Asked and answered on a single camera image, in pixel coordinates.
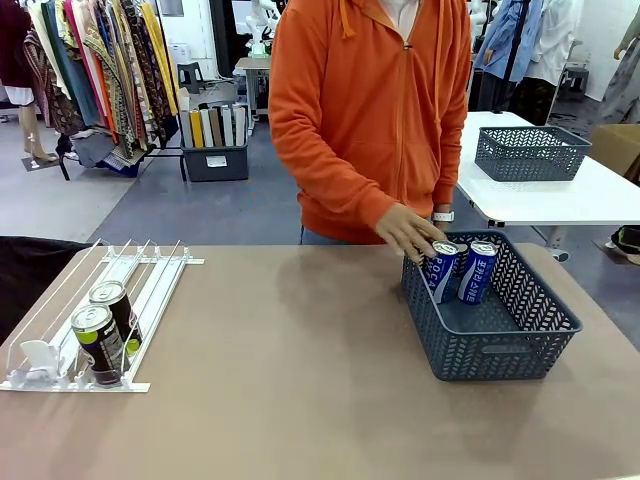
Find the person's right hand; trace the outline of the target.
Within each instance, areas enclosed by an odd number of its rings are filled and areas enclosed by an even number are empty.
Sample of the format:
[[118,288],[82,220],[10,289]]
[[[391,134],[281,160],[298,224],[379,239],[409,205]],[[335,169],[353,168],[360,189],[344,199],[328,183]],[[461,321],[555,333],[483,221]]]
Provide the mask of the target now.
[[432,246],[435,241],[446,240],[446,235],[436,226],[399,203],[382,215],[374,230],[395,251],[418,265],[426,257],[435,256]]

